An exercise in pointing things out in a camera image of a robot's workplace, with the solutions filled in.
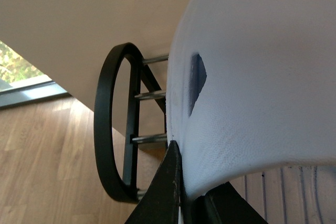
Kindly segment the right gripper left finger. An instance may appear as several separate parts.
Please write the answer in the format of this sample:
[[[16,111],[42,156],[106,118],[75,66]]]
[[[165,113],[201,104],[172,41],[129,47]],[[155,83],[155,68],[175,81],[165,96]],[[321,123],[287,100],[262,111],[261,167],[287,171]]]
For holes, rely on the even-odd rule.
[[[181,177],[181,154],[176,141],[167,152],[147,192],[126,223],[178,223]]]

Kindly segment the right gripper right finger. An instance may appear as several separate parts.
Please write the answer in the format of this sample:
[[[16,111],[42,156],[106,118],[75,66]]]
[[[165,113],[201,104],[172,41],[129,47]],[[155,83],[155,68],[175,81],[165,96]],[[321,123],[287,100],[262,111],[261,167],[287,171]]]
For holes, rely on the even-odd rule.
[[[229,182],[211,189],[205,195],[205,223],[266,222]]]

